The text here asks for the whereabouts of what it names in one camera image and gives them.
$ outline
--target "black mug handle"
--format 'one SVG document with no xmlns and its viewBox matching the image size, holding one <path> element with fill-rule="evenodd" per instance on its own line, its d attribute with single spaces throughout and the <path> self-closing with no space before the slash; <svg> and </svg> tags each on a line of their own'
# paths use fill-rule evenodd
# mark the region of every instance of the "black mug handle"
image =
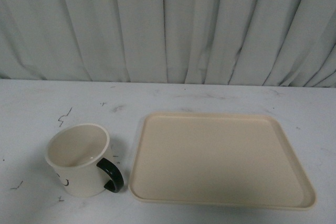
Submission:
<svg viewBox="0 0 336 224">
<path fill-rule="evenodd" d="M 111 178 L 111 180 L 104 185 L 104 188 L 113 193 L 119 192 L 124 186 L 124 179 L 119 169 L 104 157 L 97 163 L 97 166 Z"/>
</svg>

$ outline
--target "mug rim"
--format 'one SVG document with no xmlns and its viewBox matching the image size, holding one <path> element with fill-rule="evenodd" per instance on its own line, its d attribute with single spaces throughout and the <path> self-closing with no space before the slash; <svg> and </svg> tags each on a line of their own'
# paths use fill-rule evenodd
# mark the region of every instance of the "mug rim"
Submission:
<svg viewBox="0 0 336 224">
<path fill-rule="evenodd" d="M 78 126 L 95 126 L 95 127 L 98 127 L 100 128 L 101 130 L 103 130 L 105 132 L 105 135 L 106 135 L 106 144 L 103 148 L 103 150 L 99 153 L 99 155 L 97 155 L 95 158 L 91 159 L 90 161 L 84 163 L 84 164 L 81 164 L 81 165 L 76 165 L 76 166 L 60 166 L 60 165 L 57 165 L 55 164 L 53 161 L 51 161 L 51 159 L 49 158 L 49 149 L 50 149 L 50 146 L 51 144 L 60 136 L 62 135 L 64 132 L 68 131 L 68 130 L 71 130 L 75 127 L 78 127 Z M 54 169 L 62 169 L 62 170 L 74 170 L 74 169 L 80 169 L 80 168 L 83 168 L 83 167 L 86 167 L 86 166 L 89 166 L 91 165 L 92 163 L 96 162 L 99 158 L 101 158 L 103 156 L 103 154 L 106 152 L 107 148 L 109 147 L 110 145 L 110 135 L 109 135 L 109 132 L 101 125 L 99 124 L 95 124 L 95 123 L 81 123 L 81 124 L 76 124 L 76 125 L 73 125 L 73 126 L 70 126 L 70 127 L 67 127 L 63 130 L 61 130 L 60 132 L 58 132 L 55 136 L 53 136 L 46 149 L 45 149 L 45 160 L 47 161 L 47 163 L 53 167 Z"/>
</svg>

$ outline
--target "tray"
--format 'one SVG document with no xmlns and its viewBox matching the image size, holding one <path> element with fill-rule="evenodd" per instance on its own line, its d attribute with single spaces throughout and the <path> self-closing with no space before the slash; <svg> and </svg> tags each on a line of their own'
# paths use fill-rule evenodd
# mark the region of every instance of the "tray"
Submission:
<svg viewBox="0 0 336 224">
<path fill-rule="evenodd" d="M 145 202 L 304 210 L 316 201 L 280 124 L 266 115 L 155 112 L 129 189 Z"/>
</svg>

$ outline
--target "white table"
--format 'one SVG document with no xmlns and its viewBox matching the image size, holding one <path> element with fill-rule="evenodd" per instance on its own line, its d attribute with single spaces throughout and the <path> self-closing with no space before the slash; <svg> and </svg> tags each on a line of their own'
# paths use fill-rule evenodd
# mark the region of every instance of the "white table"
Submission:
<svg viewBox="0 0 336 224">
<path fill-rule="evenodd" d="M 44 160 L 78 123 L 104 126 L 125 182 L 143 119 L 154 111 L 266 114 L 282 125 L 314 185 L 308 211 L 150 204 L 125 188 L 67 194 Z M 336 89 L 0 80 L 0 223 L 335 223 Z"/>
</svg>

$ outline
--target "curtain fold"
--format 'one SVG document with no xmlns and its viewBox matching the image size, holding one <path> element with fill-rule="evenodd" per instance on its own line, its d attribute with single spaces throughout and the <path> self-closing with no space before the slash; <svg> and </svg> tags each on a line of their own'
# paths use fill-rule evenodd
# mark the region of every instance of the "curtain fold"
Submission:
<svg viewBox="0 0 336 224">
<path fill-rule="evenodd" d="M 336 0 L 0 0 L 0 78 L 336 86 Z"/>
</svg>

